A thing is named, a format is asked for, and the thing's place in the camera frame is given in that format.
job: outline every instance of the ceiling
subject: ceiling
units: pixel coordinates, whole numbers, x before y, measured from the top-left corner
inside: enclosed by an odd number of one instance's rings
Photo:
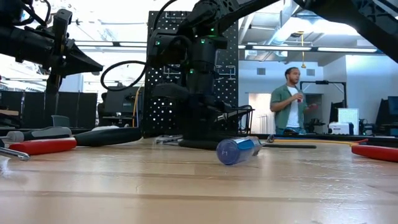
[[[145,4],[137,4],[137,1],[112,0],[112,1],[89,1],[89,0],[49,0],[52,5],[52,14],[59,9],[67,9],[73,13],[72,24],[68,27],[70,38],[81,41],[147,41],[147,20],[149,11],[158,11],[168,0],[147,0]],[[249,0],[238,0],[244,3]],[[168,11],[191,11],[197,0],[179,0],[171,4]],[[34,3],[36,13],[44,18],[47,6],[39,1]],[[287,24],[294,19],[303,21],[320,21],[320,26],[311,28],[302,26],[291,26],[288,30],[289,36],[285,37],[282,45],[311,45],[327,47],[367,47],[371,46],[354,29],[344,24],[325,23],[311,12],[303,11],[292,0],[277,1],[251,15],[239,20],[239,44],[271,44],[274,45],[275,37],[285,30]],[[291,32],[304,31],[303,38],[290,37]],[[145,52],[116,54],[109,53],[103,49],[97,52],[87,52],[93,59],[106,67],[121,60],[144,60]],[[306,52],[304,60],[308,62],[327,63],[327,61],[340,57],[337,53],[313,53]],[[240,51],[240,60],[257,61],[281,61],[289,63],[302,61],[301,52],[269,52],[264,50]],[[24,62],[30,73],[35,73],[39,68],[29,62]],[[109,74],[107,80],[122,80],[131,82],[140,74],[140,65],[125,66]],[[99,77],[86,75],[87,80],[92,83],[98,82]]]

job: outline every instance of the white t-shirt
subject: white t-shirt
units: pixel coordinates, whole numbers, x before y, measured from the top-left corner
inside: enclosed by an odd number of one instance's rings
[[[294,88],[288,86],[287,89],[290,91],[290,94],[293,96],[294,94],[298,93],[299,91]],[[289,113],[289,119],[287,120],[287,128],[299,128],[299,103],[297,100],[293,101],[290,104],[290,113]]]

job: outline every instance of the red handle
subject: red handle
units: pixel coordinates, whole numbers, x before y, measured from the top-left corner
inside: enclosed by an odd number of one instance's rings
[[[381,146],[355,145],[351,147],[353,154],[382,161],[398,162],[398,149]]]
[[[75,138],[33,140],[15,143],[9,146],[12,150],[28,153],[29,155],[69,151],[75,147]]]

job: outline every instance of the green shirt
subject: green shirt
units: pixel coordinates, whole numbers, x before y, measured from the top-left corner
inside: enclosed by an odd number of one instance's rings
[[[292,96],[290,94],[287,85],[282,85],[276,88],[271,94],[271,103],[279,103],[289,99]],[[305,97],[303,98],[302,103],[298,104],[298,123],[300,128],[304,128],[304,110],[307,108],[307,102],[305,101]],[[275,113],[275,125],[276,128],[285,129],[287,125],[287,120],[289,119],[290,113],[290,105],[287,105],[283,110]]]

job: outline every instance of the black pegboard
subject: black pegboard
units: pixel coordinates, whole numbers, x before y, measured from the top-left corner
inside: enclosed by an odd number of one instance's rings
[[[158,11],[149,12],[148,34],[153,30],[154,19]],[[177,29],[178,25],[190,12],[167,11],[160,17],[158,29]],[[235,22],[224,32],[228,39],[228,48],[217,52],[216,72],[220,78],[215,80],[215,96],[218,100],[229,103],[233,107],[238,106],[238,24]],[[155,136],[163,133],[178,133],[175,122],[175,103],[169,99],[152,97],[153,88],[160,83],[178,83],[180,73],[168,68],[159,71],[151,68],[145,77],[144,118],[142,130],[144,136]]]

